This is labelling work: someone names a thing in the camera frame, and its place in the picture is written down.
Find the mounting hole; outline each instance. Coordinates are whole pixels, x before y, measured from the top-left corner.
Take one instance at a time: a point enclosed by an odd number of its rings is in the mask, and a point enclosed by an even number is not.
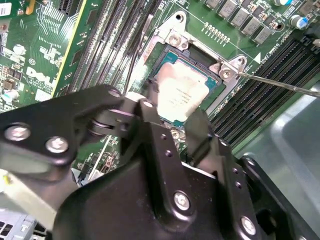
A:
[[[235,185],[237,186],[238,189],[241,189],[241,188],[242,188],[241,183],[238,182],[238,181],[235,182]]]
[[[238,66],[242,66],[242,65],[244,65],[245,63],[246,63],[246,61],[245,61],[244,58],[239,58],[239,59],[238,59],[238,62],[237,62]]]
[[[276,31],[280,32],[285,28],[285,24],[283,22],[279,22],[278,26],[276,26]]]
[[[165,151],[165,155],[166,155],[167,157],[171,158],[171,157],[172,157],[172,152],[169,151],[169,150],[167,150],[167,151]]]
[[[184,17],[181,14],[177,14],[175,15],[175,19],[177,19],[179,23],[181,23],[184,20]]]

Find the screw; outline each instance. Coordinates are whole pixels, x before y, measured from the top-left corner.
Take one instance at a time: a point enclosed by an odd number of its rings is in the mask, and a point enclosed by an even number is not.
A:
[[[30,134],[31,132],[27,127],[20,125],[11,126],[4,132],[6,139],[16,142],[27,139]]]
[[[181,43],[181,38],[177,35],[172,35],[169,37],[169,43],[170,43],[170,45],[177,47]]]
[[[244,228],[244,230],[250,234],[250,235],[255,235],[256,234],[256,227],[255,225],[252,223],[252,221],[247,218],[246,216],[243,216],[241,218],[241,223],[242,223],[242,226]]]
[[[115,91],[115,90],[113,90],[113,89],[112,89],[112,90],[109,90],[108,93],[109,93],[110,95],[116,97],[116,98],[118,98],[118,97],[121,96],[117,91]]]
[[[179,191],[174,194],[174,203],[182,211],[186,211],[190,208],[188,197]]]
[[[46,149],[54,154],[64,153],[67,151],[68,146],[67,140],[60,136],[54,136],[45,143]]]
[[[150,102],[148,102],[148,101],[144,101],[143,103],[144,103],[144,105],[146,105],[146,106],[149,107],[149,108],[152,108],[152,107],[153,107],[153,105],[152,105]]]
[[[222,76],[223,76],[223,78],[224,79],[227,79],[229,76],[230,76],[230,71],[229,70],[224,70],[223,72],[222,72]]]

